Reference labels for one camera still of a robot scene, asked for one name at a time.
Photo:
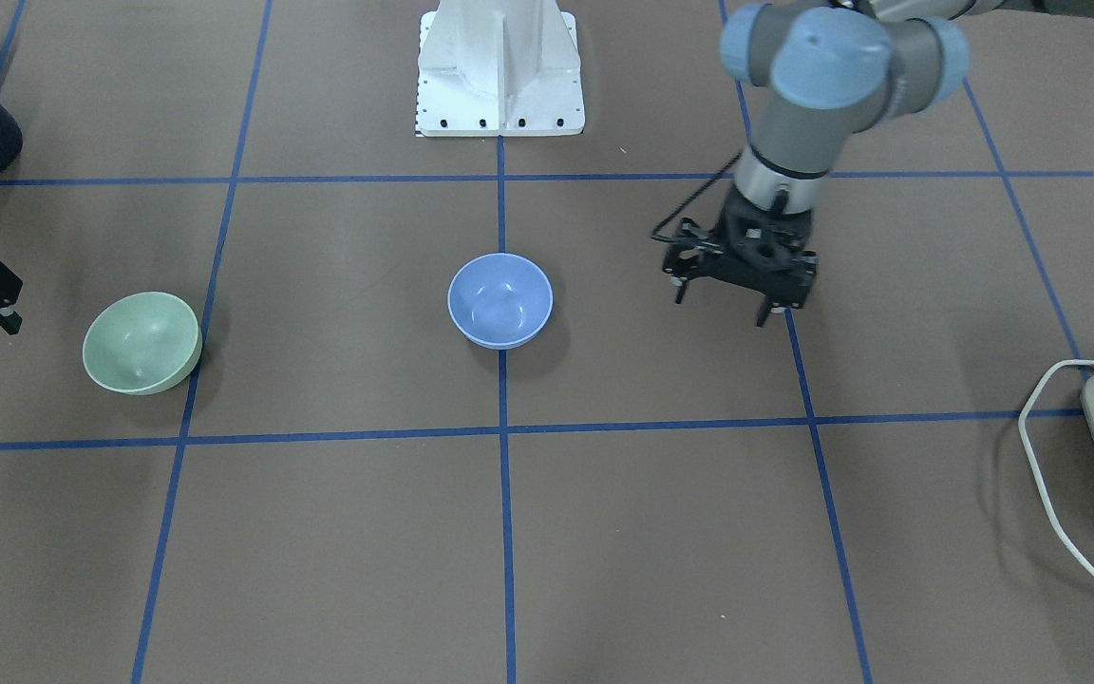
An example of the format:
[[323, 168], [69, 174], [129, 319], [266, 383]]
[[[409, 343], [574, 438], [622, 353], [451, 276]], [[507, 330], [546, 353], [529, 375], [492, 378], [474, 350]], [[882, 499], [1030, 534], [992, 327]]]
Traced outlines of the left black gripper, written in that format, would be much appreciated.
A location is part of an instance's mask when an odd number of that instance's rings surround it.
[[818, 275], [817, 253], [807, 248], [813, 212], [787, 215], [789, 198], [789, 192], [778, 190], [763, 209], [732, 186], [712, 228], [683, 217], [687, 202], [661, 221], [666, 228], [678, 219], [670, 235], [661, 234], [666, 245], [663, 273], [672, 277], [674, 304], [685, 302], [696, 278], [715, 278], [763, 295], [755, 328], [763, 329], [785, 308], [804, 308]]

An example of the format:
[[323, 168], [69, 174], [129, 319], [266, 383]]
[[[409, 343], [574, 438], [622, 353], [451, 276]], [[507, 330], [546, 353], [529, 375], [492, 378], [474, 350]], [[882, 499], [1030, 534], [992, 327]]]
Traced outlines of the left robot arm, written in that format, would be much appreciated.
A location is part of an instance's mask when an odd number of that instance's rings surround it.
[[956, 18], [980, 1], [793, 1], [730, 13], [718, 56], [734, 81], [765, 101], [715, 225], [678, 207], [652, 230], [674, 298], [699, 278], [763, 295], [755, 323], [803, 308], [818, 275], [808, 250], [821, 189], [847, 140], [947, 98], [970, 69]]

